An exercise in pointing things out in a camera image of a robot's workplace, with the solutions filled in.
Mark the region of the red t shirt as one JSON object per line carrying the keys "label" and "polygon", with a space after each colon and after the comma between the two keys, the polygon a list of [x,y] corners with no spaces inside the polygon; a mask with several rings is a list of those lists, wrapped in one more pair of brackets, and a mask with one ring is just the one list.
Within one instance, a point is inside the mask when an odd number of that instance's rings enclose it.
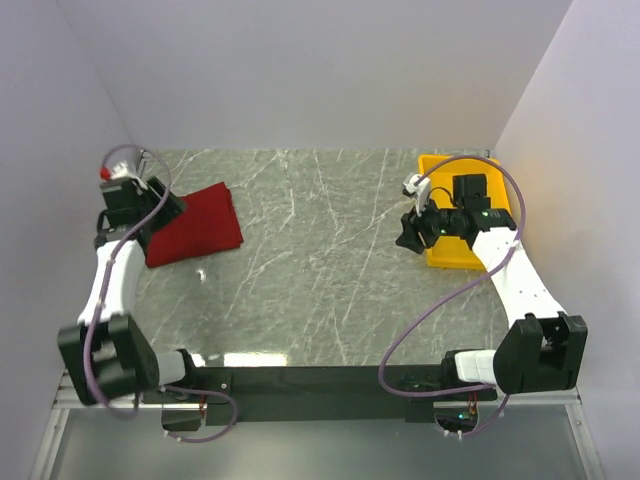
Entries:
{"label": "red t shirt", "polygon": [[236,249],[244,242],[232,194],[224,182],[182,200],[186,210],[152,234],[145,260],[148,268]]}

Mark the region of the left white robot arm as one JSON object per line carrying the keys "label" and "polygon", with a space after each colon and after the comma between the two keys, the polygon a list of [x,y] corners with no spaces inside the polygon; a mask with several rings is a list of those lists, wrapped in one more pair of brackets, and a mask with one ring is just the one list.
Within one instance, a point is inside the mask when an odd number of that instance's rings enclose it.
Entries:
{"label": "left white robot arm", "polygon": [[176,401],[189,401],[200,378],[188,352],[155,352],[133,318],[151,236],[184,213],[186,203],[157,177],[108,180],[101,193],[106,208],[97,221],[91,293],[77,323],[57,335],[72,385],[85,406],[162,386]]}

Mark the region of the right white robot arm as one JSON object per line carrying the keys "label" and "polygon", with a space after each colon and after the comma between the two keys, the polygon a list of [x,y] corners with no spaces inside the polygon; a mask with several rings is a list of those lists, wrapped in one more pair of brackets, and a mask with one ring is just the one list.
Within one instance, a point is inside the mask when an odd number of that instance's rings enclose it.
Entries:
{"label": "right white robot arm", "polygon": [[586,322],[568,314],[549,293],[510,212],[492,205],[486,176],[454,177],[449,208],[436,204],[429,179],[418,174],[404,180],[403,193],[414,205],[401,218],[397,245],[421,254],[442,237],[461,239],[490,275],[509,326],[495,349],[447,353],[429,395],[460,399],[485,388],[505,394],[573,389],[586,346]]}

